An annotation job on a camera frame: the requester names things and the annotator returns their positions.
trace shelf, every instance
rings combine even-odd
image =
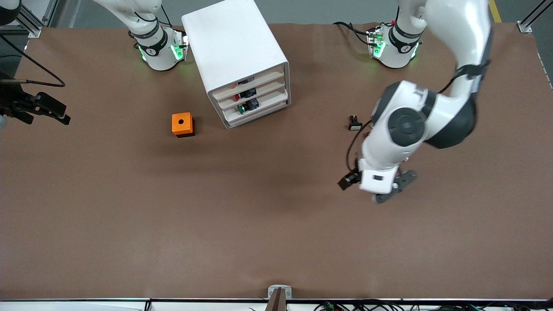
[[[257,87],[258,85],[264,84],[271,80],[275,80],[282,76],[284,76],[284,70],[282,66],[278,66],[270,70],[264,71],[259,75],[254,76],[255,79],[246,84],[240,84],[240,85],[237,85],[236,87],[226,86],[221,89],[215,90],[213,91],[212,96],[213,98],[215,98],[215,100],[219,101],[225,97],[234,96],[234,94],[238,94],[240,92],[249,90],[253,87]]]
[[[248,116],[258,115],[260,112],[268,108],[271,108],[275,104],[285,101],[287,99],[288,99],[288,92],[286,92],[286,88],[283,86],[278,90],[275,90],[268,94],[257,97],[257,100],[259,102],[259,107],[255,110],[246,111],[243,115],[241,115],[238,112],[238,109],[234,108],[234,109],[224,110],[223,114],[228,124],[232,125],[231,123],[235,123],[234,121],[239,121],[240,119],[247,118]]]
[[[255,94],[254,96],[245,97],[243,99],[235,100],[234,95],[233,95],[231,97],[227,97],[227,98],[221,100],[218,104],[219,104],[219,107],[223,110],[233,108],[233,107],[236,108],[236,106],[238,106],[238,105],[240,105],[244,102],[247,102],[250,99],[254,99],[254,98],[257,98],[259,96],[263,96],[263,95],[265,95],[269,92],[272,92],[276,89],[279,89],[283,86],[284,86],[284,78],[281,77],[277,80],[273,80],[269,83],[266,83],[266,84],[263,84],[263,85],[260,85],[260,86],[256,87],[255,91],[257,92],[257,94]]]

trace yellow tape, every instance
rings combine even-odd
[[[496,23],[501,23],[501,16],[499,16],[499,11],[495,5],[495,0],[489,0],[489,10],[492,12],[493,21]]]

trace white robotic arm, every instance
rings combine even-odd
[[[179,30],[163,27],[154,13],[161,0],[94,0],[105,7],[131,31],[142,58],[155,70],[169,70],[183,60],[187,37]]]
[[[405,2],[400,1],[400,8]],[[360,182],[360,189],[377,194],[378,203],[400,191],[415,176],[412,171],[407,175],[398,175],[399,164],[423,142],[436,148],[452,147],[472,132],[476,124],[476,96],[489,64],[492,33],[487,0],[410,3],[415,8],[401,9],[395,25],[412,31],[423,29],[414,24],[427,23],[431,31],[453,51],[457,70],[452,78],[450,96],[437,94],[412,82],[400,81],[388,86],[378,101],[372,113],[373,129],[363,141],[357,170],[347,175],[340,184],[345,189],[347,184]],[[404,16],[401,12],[411,12],[411,16]],[[407,17],[411,28],[402,22],[402,18]],[[397,53],[395,46],[390,50],[390,57],[386,59],[398,64],[402,55]],[[402,60],[407,64],[409,59],[410,55]]]

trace brown table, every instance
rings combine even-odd
[[[197,67],[156,72],[126,29],[49,29],[27,51],[67,82],[71,125],[11,120],[1,138],[1,298],[553,296],[552,92],[534,38],[496,24],[466,141],[422,146],[384,205],[341,191],[350,114],[383,89],[439,90],[455,65],[429,32],[399,70],[335,25],[271,25],[293,104],[230,131]],[[17,76],[50,79],[24,60]],[[197,136],[175,138],[190,111]]]

